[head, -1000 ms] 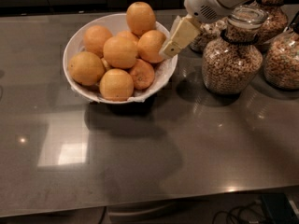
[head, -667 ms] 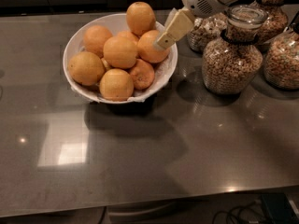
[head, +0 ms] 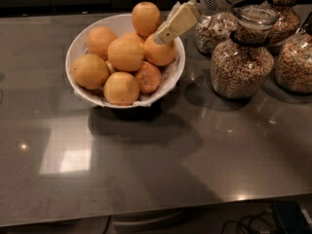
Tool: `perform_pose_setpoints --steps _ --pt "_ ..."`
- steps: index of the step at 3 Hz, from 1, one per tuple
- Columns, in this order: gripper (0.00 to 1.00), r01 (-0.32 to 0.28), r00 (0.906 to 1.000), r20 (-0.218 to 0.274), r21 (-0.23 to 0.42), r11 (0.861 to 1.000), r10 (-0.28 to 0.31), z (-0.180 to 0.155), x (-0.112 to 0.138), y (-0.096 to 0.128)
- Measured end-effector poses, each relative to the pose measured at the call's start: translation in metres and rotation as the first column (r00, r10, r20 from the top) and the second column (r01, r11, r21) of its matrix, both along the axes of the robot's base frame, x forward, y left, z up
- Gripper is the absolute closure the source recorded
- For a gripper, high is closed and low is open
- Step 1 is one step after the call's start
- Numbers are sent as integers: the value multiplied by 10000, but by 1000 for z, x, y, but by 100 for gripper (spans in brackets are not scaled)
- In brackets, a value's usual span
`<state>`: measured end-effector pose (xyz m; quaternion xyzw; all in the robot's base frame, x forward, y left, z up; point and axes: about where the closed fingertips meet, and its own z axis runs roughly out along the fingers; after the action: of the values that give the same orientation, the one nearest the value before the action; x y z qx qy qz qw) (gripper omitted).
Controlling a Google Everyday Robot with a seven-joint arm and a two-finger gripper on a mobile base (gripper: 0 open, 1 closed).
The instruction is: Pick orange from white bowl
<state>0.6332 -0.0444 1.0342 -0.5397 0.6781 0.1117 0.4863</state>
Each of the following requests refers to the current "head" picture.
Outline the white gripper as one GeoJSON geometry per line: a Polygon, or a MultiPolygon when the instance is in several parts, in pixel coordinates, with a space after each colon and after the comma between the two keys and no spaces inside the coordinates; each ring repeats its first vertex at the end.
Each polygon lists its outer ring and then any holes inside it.
{"type": "Polygon", "coordinates": [[[228,0],[190,0],[182,4],[177,1],[167,19],[154,33],[154,41],[160,45],[170,43],[191,29],[197,23],[200,13],[213,15],[230,7],[231,3],[228,0]]]}

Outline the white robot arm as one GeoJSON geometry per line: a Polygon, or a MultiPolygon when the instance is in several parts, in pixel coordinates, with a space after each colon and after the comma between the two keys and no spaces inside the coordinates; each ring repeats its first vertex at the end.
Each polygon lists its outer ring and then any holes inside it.
{"type": "Polygon", "coordinates": [[[154,41],[160,45],[167,44],[191,29],[201,15],[217,14],[244,1],[247,0],[188,0],[176,3],[154,33],[154,41]]]}

